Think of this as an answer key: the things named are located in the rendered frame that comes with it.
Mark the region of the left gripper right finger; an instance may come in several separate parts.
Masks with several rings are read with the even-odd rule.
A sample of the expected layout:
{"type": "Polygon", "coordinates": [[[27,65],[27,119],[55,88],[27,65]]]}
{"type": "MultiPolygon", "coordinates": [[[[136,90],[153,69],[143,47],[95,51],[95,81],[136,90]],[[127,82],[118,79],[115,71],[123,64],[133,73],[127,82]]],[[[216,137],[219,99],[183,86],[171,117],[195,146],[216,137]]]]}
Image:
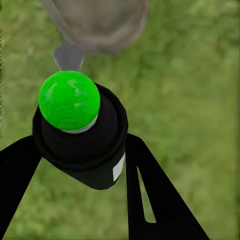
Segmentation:
{"type": "Polygon", "coordinates": [[[129,240],[210,240],[145,142],[125,141],[129,240]],[[145,219],[139,168],[156,223],[145,219]]]}

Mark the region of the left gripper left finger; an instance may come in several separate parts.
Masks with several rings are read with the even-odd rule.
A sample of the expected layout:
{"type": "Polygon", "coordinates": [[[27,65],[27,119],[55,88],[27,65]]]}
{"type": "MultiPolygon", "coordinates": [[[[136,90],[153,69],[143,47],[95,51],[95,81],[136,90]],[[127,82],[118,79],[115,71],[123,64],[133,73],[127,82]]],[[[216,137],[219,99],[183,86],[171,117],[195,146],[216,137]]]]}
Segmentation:
{"type": "Polygon", "coordinates": [[[0,240],[42,157],[32,135],[0,151],[0,240]]]}

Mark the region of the pesticide atomizer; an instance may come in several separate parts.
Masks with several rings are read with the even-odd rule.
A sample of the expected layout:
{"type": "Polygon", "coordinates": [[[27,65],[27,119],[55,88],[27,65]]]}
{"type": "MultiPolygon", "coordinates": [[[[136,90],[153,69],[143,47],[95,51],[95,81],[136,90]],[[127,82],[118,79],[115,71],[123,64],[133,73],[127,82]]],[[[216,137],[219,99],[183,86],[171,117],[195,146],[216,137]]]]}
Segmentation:
{"type": "Polygon", "coordinates": [[[111,90],[80,73],[84,51],[55,48],[60,72],[38,95],[32,134],[40,154],[59,170],[96,190],[113,187],[126,156],[126,110],[111,90]]]}

